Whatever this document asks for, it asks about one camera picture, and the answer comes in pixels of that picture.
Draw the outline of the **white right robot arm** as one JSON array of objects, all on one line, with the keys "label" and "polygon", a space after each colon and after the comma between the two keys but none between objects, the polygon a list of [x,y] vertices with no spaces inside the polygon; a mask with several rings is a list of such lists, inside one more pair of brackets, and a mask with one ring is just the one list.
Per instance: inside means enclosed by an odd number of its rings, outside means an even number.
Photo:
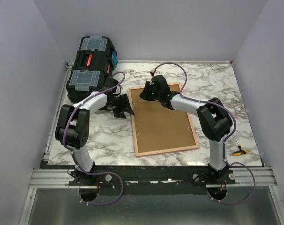
[{"label": "white right robot arm", "polygon": [[202,132],[209,139],[208,179],[214,184],[224,179],[229,169],[225,142],[234,123],[220,99],[198,100],[183,96],[181,91],[171,91],[162,75],[147,81],[139,97],[146,101],[158,101],[170,110],[180,110],[198,117]]}]

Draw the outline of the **pink picture frame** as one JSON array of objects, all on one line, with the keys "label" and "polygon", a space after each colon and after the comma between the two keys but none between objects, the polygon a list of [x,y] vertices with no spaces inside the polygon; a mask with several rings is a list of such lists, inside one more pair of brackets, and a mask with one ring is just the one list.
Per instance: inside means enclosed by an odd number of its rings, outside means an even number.
[{"label": "pink picture frame", "polygon": [[199,141],[190,114],[170,110],[157,101],[139,101],[143,87],[128,88],[137,157],[198,149]]}]

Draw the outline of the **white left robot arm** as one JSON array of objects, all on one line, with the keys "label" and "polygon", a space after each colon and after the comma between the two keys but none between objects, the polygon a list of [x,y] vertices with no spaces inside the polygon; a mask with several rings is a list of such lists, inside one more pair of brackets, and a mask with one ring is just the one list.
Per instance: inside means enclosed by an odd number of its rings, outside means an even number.
[{"label": "white left robot arm", "polygon": [[108,78],[102,88],[88,92],[73,105],[60,109],[55,139],[71,154],[75,169],[80,171],[80,180],[85,185],[95,182],[95,162],[89,156],[86,143],[89,138],[90,116],[98,110],[109,110],[114,117],[125,119],[125,113],[134,115],[127,94],[116,94],[121,82]]}]

